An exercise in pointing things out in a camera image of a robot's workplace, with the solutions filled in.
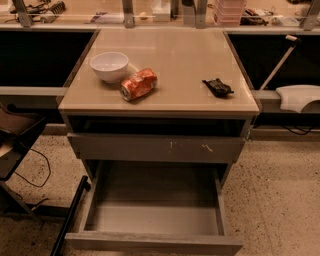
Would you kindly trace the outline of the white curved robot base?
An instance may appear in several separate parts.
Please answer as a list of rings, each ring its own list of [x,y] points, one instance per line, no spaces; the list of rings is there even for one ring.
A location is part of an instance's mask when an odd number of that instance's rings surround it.
[[[310,103],[320,100],[320,86],[291,85],[276,89],[281,98],[280,109],[301,113]]]

